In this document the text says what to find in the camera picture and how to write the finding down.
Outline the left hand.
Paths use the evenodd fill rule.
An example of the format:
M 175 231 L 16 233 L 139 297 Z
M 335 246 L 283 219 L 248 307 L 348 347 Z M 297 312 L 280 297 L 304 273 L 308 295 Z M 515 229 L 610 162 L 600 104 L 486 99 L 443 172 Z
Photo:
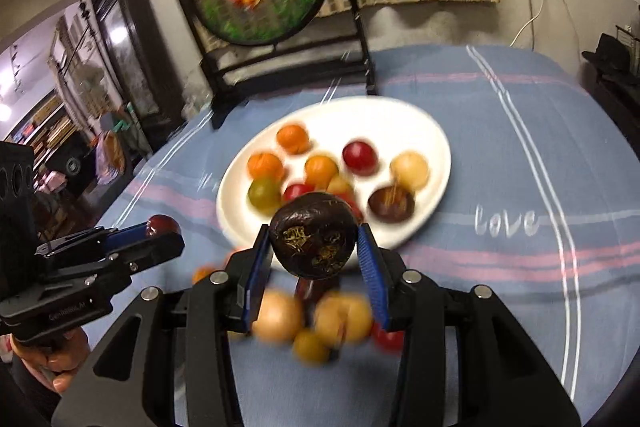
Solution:
M 13 354 L 20 358 L 26 369 L 43 386 L 58 395 L 66 392 L 91 349 L 86 332 L 73 329 L 55 341 L 56 349 L 25 345 L 9 335 Z

